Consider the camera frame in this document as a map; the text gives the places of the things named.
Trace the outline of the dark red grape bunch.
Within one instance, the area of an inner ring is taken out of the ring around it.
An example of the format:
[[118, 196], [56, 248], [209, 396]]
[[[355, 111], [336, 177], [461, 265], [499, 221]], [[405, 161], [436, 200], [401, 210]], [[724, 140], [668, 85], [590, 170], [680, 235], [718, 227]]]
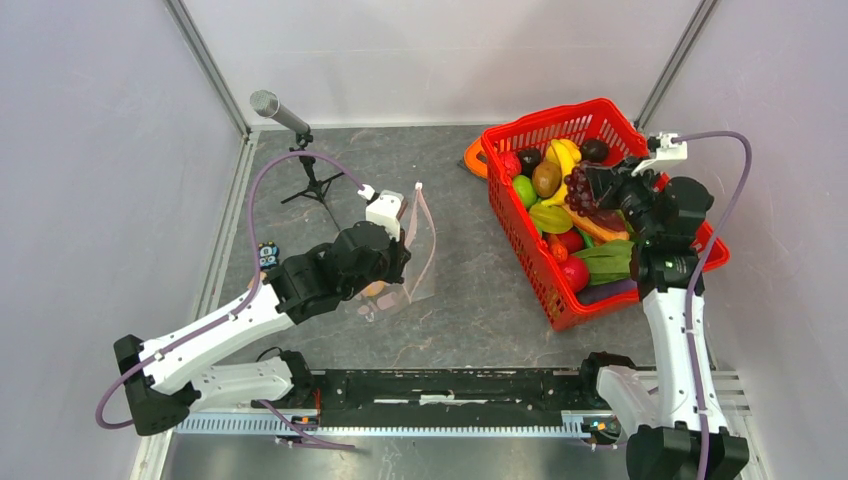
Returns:
[[599, 210], [583, 165], [573, 167], [563, 181], [567, 188], [565, 205], [570, 210], [581, 217], [592, 216]]

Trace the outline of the orange fruit with leaf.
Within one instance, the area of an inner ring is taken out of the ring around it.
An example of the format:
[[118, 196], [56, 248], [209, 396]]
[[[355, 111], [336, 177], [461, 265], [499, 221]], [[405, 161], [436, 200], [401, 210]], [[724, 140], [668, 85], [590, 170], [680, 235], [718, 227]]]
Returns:
[[375, 281], [361, 291], [361, 296], [363, 298], [376, 297], [381, 294], [386, 286], [387, 284], [384, 281]]

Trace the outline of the clear zip top bag pink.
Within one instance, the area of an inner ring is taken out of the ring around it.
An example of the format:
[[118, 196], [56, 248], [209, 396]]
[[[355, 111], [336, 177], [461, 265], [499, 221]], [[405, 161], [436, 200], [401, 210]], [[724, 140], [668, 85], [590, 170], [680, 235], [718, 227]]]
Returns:
[[423, 183], [415, 183], [410, 196], [405, 197], [406, 210], [400, 219], [406, 232], [405, 245], [411, 259], [404, 270], [403, 284], [387, 284], [380, 295], [363, 298], [361, 292], [345, 302], [345, 314], [373, 323], [398, 316], [413, 303], [435, 294], [435, 253], [437, 232], [425, 197]]

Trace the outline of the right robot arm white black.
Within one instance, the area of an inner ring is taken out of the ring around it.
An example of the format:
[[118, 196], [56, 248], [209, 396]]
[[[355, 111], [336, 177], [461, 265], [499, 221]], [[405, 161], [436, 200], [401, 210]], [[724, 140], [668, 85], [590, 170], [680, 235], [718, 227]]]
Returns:
[[714, 388], [704, 338], [707, 255], [695, 249], [714, 198], [689, 177], [660, 186], [642, 163], [589, 164], [574, 176], [580, 205], [621, 212], [637, 235], [631, 277], [650, 325], [658, 393], [619, 363], [581, 376], [578, 396], [591, 408], [608, 404], [617, 416], [629, 478], [734, 479], [750, 450], [730, 432]]

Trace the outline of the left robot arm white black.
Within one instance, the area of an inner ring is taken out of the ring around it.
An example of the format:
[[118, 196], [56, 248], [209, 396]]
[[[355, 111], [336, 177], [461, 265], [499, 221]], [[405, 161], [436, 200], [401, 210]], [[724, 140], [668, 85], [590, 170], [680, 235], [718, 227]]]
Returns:
[[335, 311], [375, 282], [403, 283], [411, 258], [405, 240], [402, 227], [360, 221], [333, 242], [283, 260], [235, 300], [180, 330], [150, 340], [135, 335], [116, 340], [129, 425], [140, 436], [162, 433], [223, 398], [306, 405], [313, 379], [281, 358], [217, 363], [263, 337]]

